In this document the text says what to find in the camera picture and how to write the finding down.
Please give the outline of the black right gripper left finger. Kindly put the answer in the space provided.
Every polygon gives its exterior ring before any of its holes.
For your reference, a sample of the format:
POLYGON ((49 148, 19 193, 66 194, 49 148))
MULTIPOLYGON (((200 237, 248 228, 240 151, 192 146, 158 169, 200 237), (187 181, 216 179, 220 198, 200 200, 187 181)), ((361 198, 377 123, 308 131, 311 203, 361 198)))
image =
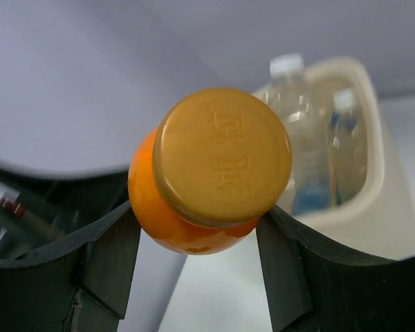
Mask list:
POLYGON ((0 331, 116 331, 140 239, 128 202, 18 260, 0 260, 0 331))

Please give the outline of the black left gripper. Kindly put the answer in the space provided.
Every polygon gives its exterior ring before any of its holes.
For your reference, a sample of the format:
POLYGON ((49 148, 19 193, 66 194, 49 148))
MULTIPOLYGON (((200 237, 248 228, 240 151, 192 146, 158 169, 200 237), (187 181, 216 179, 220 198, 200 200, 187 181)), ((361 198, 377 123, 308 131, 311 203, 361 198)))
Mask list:
POLYGON ((127 200, 126 166, 75 175, 41 175, 0 162, 0 260, 57 241, 127 200))

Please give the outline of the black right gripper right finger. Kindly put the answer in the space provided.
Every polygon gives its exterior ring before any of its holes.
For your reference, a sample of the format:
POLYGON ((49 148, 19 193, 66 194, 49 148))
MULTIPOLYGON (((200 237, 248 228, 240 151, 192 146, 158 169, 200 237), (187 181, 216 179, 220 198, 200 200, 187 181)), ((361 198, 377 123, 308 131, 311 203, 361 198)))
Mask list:
POLYGON ((415 331, 415 256, 350 248, 279 207, 257 243, 274 331, 415 331))

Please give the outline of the slim clear white-cap bottle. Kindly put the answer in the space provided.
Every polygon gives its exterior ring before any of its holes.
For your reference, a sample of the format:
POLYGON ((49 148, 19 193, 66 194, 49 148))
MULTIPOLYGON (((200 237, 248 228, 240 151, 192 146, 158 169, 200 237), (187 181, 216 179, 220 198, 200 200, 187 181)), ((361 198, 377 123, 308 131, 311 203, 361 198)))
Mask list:
POLYGON ((367 177, 367 130, 362 109, 351 88, 333 95, 329 124, 336 204, 356 196, 367 177))

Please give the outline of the orange juice bottle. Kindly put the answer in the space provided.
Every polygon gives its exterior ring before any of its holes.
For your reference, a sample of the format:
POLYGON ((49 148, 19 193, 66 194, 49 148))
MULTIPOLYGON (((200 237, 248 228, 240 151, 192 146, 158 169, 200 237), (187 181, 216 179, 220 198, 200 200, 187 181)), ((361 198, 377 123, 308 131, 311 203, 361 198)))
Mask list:
POLYGON ((236 89, 183 98, 139 144, 129 202, 162 247, 211 255, 247 237, 281 197, 293 155, 274 111, 236 89))

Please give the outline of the large clear square bottle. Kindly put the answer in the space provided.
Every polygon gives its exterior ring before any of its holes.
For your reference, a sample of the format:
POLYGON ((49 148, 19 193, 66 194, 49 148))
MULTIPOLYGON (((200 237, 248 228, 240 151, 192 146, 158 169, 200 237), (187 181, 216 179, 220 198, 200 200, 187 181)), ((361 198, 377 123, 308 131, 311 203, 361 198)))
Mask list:
POLYGON ((333 190, 326 127, 312 103, 303 57, 291 53, 272 59, 270 76, 264 101, 285 126, 293 151, 291 212, 300 215, 329 209, 333 190))

